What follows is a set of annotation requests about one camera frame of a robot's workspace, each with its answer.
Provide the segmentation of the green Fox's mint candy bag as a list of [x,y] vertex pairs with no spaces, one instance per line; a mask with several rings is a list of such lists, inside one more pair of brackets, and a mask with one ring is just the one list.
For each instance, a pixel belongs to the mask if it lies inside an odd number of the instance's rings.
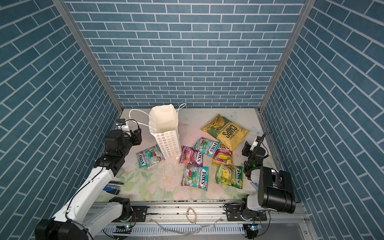
[[165,160],[158,145],[150,147],[137,153],[139,168],[148,168]]

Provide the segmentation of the green Fox's lemon candy bag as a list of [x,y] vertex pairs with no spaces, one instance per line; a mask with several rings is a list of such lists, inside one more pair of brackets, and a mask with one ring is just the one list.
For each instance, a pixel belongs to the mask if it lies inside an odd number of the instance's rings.
[[237,189],[243,188],[243,167],[241,166],[226,166],[218,165],[216,172],[216,183],[235,187]]

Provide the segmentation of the orange Fox's fruits candy bag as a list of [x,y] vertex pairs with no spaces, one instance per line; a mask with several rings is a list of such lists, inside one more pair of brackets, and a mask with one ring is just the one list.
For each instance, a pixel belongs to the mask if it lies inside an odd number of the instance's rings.
[[225,165],[232,166],[233,165],[233,153],[227,148],[225,145],[220,144],[218,149],[216,150],[213,161],[213,166]]

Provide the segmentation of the white printed paper bag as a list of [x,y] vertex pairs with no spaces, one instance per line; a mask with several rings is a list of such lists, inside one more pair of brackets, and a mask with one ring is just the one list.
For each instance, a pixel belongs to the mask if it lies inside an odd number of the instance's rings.
[[149,128],[166,159],[179,157],[182,153],[179,111],[186,105],[182,103],[178,108],[172,104],[153,107],[147,114],[149,123],[139,123]]

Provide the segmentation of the yellow chips bag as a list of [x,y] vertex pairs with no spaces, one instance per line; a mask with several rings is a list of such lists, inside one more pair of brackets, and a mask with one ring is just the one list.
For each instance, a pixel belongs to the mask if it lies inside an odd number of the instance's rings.
[[214,137],[232,152],[242,143],[249,133],[249,130],[220,114],[202,127],[202,131]]

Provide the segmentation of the purple snack packet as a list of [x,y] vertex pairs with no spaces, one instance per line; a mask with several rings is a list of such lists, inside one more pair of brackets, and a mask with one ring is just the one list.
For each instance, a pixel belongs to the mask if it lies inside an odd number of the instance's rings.
[[182,147],[182,154],[179,160],[180,164],[192,165],[195,167],[203,166],[203,153],[194,150],[191,147]]

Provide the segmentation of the teal snack packet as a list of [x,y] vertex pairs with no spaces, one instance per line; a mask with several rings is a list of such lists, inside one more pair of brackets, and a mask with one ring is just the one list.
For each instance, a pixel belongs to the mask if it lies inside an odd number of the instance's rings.
[[204,191],[208,190],[209,168],[186,165],[181,186],[189,186]]

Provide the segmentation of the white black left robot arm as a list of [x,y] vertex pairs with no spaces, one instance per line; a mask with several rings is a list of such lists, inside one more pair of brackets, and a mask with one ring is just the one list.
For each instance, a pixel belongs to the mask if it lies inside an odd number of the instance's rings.
[[130,200],[114,197],[86,219],[99,194],[121,170],[132,146],[142,143],[142,130],[113,130],[105,136],[105,143],[105,152],[96,160],[79,190],[50,219],[42,219],[37,224],[37,240],[92,240],[112,221],[124,223],[135,218]]

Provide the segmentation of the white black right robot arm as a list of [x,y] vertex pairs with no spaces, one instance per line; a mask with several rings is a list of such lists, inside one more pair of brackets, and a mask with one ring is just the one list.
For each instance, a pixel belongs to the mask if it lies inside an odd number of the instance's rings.
[[261,145],[261,142],[256,145],[246,142],[242,149],[242,155],[248,159],[244,162],[243,174],[256,190],[255,194],[242,199],[241,216],[247,221],[267,210],[292,214],[296,209],[291,174],[264,167],[263,161],[268,155]]

